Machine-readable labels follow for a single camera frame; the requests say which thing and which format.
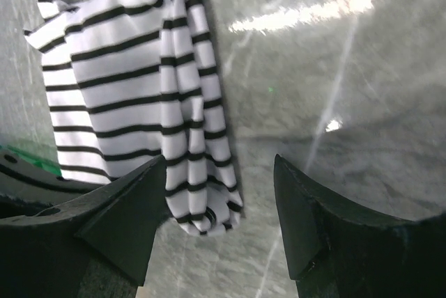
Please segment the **black white striped tank top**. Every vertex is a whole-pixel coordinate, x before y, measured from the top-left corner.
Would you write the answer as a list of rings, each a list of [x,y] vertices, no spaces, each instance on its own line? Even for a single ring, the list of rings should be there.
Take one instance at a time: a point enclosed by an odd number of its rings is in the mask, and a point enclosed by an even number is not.
[[[105,185],[161,155],[165,199],[190,235],[240,223],[203,0],[36,0],[24,33],[41,54],[64,178]]]

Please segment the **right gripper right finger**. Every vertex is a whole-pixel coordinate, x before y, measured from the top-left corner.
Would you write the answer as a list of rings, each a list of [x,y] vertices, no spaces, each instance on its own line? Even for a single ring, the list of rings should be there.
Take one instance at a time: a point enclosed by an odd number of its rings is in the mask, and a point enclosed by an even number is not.
[[[367,208],[275,157],[289,276],[300,297],[444,297],[445,215],[417,221]]]

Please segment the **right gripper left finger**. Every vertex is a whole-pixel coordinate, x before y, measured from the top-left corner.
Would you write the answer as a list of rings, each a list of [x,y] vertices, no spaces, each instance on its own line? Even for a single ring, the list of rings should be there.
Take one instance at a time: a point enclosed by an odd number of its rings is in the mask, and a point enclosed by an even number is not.
[[[134,297],[164,215],[166,162],[33,216],[1,218],[2,297]]]

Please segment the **green plastic basket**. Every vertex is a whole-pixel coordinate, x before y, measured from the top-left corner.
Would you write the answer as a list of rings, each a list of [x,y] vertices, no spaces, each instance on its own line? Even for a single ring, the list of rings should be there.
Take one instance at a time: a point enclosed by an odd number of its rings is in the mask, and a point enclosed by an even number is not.
[[[53,173],[54,175],[57,176],[62,176],[61,169],[56,162],[33,155],[30,152],[26,152],[24,150],[20,150],[12,146],[1,146],[1,149],[9,150],[10,152],[14,153],[24,161],[33,164],[34,166],[37,166],[39,168],[42,168],[47,172]]]

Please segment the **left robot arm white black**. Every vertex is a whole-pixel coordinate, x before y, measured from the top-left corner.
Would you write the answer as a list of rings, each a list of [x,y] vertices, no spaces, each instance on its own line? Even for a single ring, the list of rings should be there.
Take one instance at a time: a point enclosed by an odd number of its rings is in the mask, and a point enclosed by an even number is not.
[[[33,216],[99,185],[66,180],[1,149],[1,218]]]

